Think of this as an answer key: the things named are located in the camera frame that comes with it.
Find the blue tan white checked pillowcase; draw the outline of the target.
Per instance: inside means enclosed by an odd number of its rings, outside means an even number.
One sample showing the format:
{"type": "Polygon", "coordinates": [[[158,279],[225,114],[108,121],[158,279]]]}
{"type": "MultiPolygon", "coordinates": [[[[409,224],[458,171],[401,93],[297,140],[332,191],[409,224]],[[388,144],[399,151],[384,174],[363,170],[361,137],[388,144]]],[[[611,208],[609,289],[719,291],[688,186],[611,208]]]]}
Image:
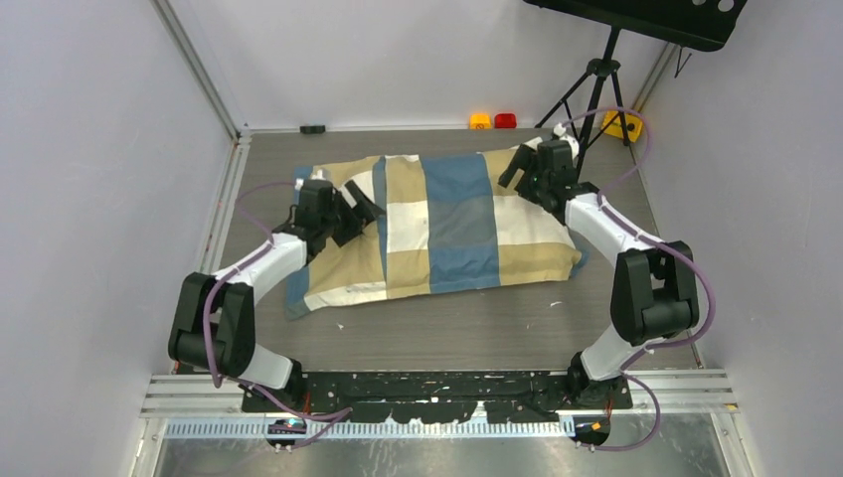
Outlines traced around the blue tan white checked pillowcase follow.
{"type": "Polygon", "coordinates": [[[297,168],[324,169],[337,185],[353,180],[386,214],[348,244],[328,243],[287,279],[285,316],[574,276],[588,259],[581,243],[498,185],[513,154],[382,155],[297,168]]]}

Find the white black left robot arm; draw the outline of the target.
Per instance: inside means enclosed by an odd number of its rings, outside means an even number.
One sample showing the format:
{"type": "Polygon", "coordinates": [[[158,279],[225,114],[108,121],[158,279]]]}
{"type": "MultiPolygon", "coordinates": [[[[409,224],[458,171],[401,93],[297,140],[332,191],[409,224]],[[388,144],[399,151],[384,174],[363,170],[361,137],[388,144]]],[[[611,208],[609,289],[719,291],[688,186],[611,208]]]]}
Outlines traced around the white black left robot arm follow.
{"type": "Polygon", "coordinates": [[[257,343],[256,305],[326,244],[353,241],[386,213],[354,181],[305,179],[295,187],[296,204],[260,247],[214,273],[184,278],[167,345],[172,360],[207,370],[215,383],[232,378],[265,387],[282,411],[303,403],[305,386],[294,378],[301,366],[257,343]]]}

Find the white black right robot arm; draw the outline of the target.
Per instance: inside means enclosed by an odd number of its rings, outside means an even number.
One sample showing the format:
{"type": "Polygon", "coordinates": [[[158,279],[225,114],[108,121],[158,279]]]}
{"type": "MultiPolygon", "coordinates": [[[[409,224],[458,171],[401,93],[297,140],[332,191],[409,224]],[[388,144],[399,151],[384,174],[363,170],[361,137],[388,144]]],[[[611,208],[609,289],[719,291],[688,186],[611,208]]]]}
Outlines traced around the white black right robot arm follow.
{"type": "Polygon", "coordinates": [[[690,247],[645,232],[596,186],[579,181],[577,145],[573,139],[523,143],[498,183],[540,206],[613,263],[611,323],[567,369],[569,398],[588,408],[651,346],[696,327],[700,309],[690,247]]]}

